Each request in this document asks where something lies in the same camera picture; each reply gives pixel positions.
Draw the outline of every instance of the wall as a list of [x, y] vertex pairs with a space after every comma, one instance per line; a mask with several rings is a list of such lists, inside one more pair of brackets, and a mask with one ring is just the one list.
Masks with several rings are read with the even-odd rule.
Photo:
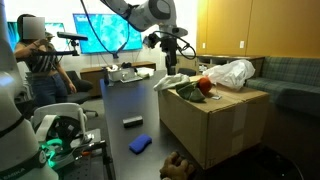
[[[127, 0], [132, 5], [142, 4], [146, 0]], [[177, 11], [177, 25], [188, 30], [189, 34], [183, 39], [195, 48], [196, 44], [196, 21], [197, 9], [196, 0], [188, 0], [184, 4], [183, 0], [175, 0]], [[84, 0], [84, 4], [88, 13], [113, 13], [107, 6], [103, 5], [99, 0]], [[17, 17], [23, 13], [34, 14], [38, 17], [45, 17], [46, 22], [63, 22], [65, 31], [76, 33], [72, 13], [84, 13], [80, 0], [5, 0], [5, 10], [7, 21], [16, 21]], [[157, 30], [155, 25], [142, 33], [142, 37]], [[154, 49], [143, 47], [140, 51], [130, 51], [119, 53], [119, 59], [115, 60], [111, 54], [102, 55], [80, 55], [65, 56], [62, 58], [61, 64], [65, 70], [80, 71], [85, 67], [104, 66], [106, 64], [116, 64], [122, 62], [133, 61], [152, 61], [157, 64], [157, 69], [165, 69], [165, 54], [159, 48], [160, 43]], [[20, 69], [27, 71], [25, 66], [19, 64]]]
[[206, 19], [198, 22], [206, 24], [198, 26], [197, 52], [320, 57], [318, 7], [318, 0], [199, 0]]

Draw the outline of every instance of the brown cardboard box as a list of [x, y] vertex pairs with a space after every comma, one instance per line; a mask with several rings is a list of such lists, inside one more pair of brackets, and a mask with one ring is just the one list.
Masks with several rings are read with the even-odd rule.
[[258, 144], [266, 121], [267, 93], [245, 87], [236, 92], [220, 86], [222, 98], [206, 98], [205, 103], [186, 101], [174, 89], [158, 92], [161, 121], [203, 169]]

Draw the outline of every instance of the person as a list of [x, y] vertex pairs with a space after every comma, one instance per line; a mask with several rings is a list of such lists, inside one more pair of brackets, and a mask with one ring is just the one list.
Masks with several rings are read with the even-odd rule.
[[195, 167], [178, 152], [172, 152], [159, 170], [162, 180], [188, 180], [195, 173]]
[[63, 80], [71, 89], [72, 93], [77, 90], [72, 81], [61, 67], [57, 56], [36, 56], [36, 52], [54, 51], [48, 47], [47, 39], [24, 38], [24, 17], [35, 17], [31, 14], [22, 14], [17, 19], [19, 41], [14, 50], [18, 62], [24, 61], [32, 74], [31, 89], [34, 95], [35, 105], [42, 107], [55, 103], [67, 102], [67, 88]]

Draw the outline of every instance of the woman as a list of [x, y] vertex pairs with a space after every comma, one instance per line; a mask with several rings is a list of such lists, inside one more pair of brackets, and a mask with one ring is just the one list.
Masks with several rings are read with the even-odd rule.
[[69, 85], [71, 92], [77, 90], [70, 78], [61, 67], [56, 56], [35, 56], [37, 52], [49, 52], [46, 39], [23, 38], [23, 18], [35, 17], [31, 14], [22, 14], [17, 19], [19, 41], [16, 44], [14, 55], [17, 61], [25, 61], [32, 73], [31, 88], [34, 100], [38, 107], [55, 103], [67, 102], [67, 89], [63, 80]]

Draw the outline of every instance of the computer screen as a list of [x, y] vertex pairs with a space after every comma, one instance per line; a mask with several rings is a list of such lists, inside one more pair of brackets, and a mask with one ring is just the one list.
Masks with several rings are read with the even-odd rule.
[[[88, 14], [94, 31], [110, 52], [117, 51], [127, 40], [123, 50], [142, 49], [141, 33], [128, 26], [117, 14]], [[73, 14], [77, 34], [86, 35], [88, 41], [79, 41], [82, 54], [107, 52], [96, 38], [85, 14]]]
[[[54, 35], [51, 43], [57, 51], [69, 51], [68, 40], [57, 37], [57, 32], [65, 32], [63, 23], [60, 22], [46, 22], [46, 31]], [[19, 41], [19, 34], [17, 22], [8, 22], [9, 41], [11, 49], [14, 50], [17, 42]]]

